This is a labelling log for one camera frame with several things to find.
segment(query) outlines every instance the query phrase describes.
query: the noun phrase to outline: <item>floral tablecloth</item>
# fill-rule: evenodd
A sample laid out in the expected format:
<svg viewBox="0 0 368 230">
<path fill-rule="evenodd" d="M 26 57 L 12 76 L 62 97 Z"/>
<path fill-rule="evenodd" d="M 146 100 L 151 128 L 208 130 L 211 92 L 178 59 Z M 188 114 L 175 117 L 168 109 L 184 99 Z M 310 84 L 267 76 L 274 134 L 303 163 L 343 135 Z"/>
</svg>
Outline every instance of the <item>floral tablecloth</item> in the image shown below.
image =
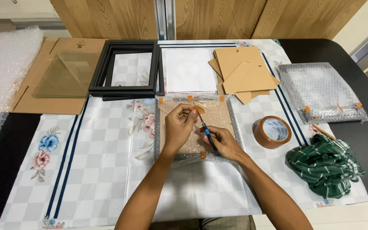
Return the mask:
<svg viewBox="0 0 368 230">
<path fill-rule="evenodd" d="M 277 40 L 160 41 L 168 49 L 256 45 L 268 69 L 290 63 Z M 282 85 L 242 105 L 231 98 L 244 150 L 302 208 L 368 201 L 360 181 L 349 195 L 324 199 L 285 162 L 288 150 L 309 143 L 318 131 L 290 108 Z M 125 203 L 154 163 L 155 100 L 103 102 L 91 97 L 81 115 L 43 115 L 10 193 L 0 229 L 58 229 L 114 225 Z M 252 124 L 274 115 L 293 135 L 278 149 L 265 149 Z M 329 125 L 321 128 L 332 133 Z M 197 162 L 171 169 L 153 221 L 261 214 L 245 174 L 230 163 Z"/>
</svg>

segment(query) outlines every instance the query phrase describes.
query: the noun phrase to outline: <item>hand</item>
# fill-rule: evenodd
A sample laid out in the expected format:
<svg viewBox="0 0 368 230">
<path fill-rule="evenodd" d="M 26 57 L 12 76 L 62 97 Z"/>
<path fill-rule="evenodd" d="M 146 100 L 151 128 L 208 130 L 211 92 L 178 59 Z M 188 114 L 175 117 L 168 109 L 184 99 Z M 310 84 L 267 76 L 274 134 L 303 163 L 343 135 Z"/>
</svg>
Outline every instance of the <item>hand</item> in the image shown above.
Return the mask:
<svg viewBox="0 0 368 230">
<path fill-rule="evenodd" d="M 191 107 L 191 105 L 179 104 L 166 116 L 166 144 L 164 149 L 168 149 L 171 153 L 176 154 L 187 142 L 193 130 L 193 124 L 197 123 L 197 110 L 191 110 Z"/>
<path fill-rule="evenodd" d="M 218 149 L 218 152 L 226 159 L 239 162 L 242 157 L 248 156 L 238 145 L 238 142 L 235 140 L 228 129 L 208 126 L 208 130 L 213 137 L 212 139 Z M 204 128 L 199 128 L 196 132 L 204 133 Z M 207 148 L 212 150 L 212 146 L 208 141 L 207 135 L 204 135 L 204 144 L 207 146 Z"/>
</svg>

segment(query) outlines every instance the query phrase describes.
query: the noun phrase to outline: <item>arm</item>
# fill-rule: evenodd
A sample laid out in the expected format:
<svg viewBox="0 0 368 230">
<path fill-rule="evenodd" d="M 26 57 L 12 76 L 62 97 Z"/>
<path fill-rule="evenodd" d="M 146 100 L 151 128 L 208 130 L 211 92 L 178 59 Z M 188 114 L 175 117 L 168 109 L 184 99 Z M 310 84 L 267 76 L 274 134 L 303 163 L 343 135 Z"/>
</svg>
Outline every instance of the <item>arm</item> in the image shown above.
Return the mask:
<svg viewBox="0 0 368 230">
<path fill-rule="evenodd" d="M 177 151 L 187 142 L 197 122 L 197 111 L 180 104 L 166 116 L 166 144 L 120 213 L 117 229 L 148 229 L 156 212 L 161 189 Z"/>
<path fill-rule="evenodd" d="M 237 162 L 244 170 L 258 196 L 263 211 L 276 229 L 313 229 L 299 206 L 255 164 L 227 129 L 213 126 L 208 126 L 208 129 L 211 134 L 215 134 L 213 140 L 219 153 L 225 158 Z M 202 133 L 204 130 L 200 128 L 197 132 Z M 211 148 L 207 136 L 204 136 L 204 143 Z"/>
</svg>

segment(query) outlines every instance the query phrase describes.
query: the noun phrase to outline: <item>green cloth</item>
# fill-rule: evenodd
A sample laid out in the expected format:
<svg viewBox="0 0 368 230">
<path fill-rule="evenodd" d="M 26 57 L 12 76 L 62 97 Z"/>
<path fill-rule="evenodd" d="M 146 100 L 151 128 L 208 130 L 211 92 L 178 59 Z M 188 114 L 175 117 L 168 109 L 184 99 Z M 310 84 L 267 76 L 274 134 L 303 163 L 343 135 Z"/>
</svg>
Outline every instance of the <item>green cloth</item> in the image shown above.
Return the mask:
<svg viewBox="0 0 368 230">
<path fill-rule="evenodd" d="M 359 162 L 347 152 L 350 145 L 343 140 L 330 140 L 316 134 L 310 146 L 300 146 L 286 154 L 292 169 L 310 189 L 321 196 L 340 198 L 350 193 L 350 180 L 364 175 Z"/>
</svg>

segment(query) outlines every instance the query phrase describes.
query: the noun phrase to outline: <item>stack of white paper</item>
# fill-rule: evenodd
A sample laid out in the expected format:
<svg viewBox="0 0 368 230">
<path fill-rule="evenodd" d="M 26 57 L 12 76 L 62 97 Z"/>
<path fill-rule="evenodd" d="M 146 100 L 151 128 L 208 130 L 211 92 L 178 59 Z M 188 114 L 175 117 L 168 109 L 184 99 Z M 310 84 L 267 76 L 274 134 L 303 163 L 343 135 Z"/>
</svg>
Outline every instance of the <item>stack of white paper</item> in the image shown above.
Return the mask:
<svg viewBox="0 0 368 230">
<path fill-rule="evenodd" d="M 216 91 L 209 50 L 167 51 L 167 92 Z"/>
</svg>

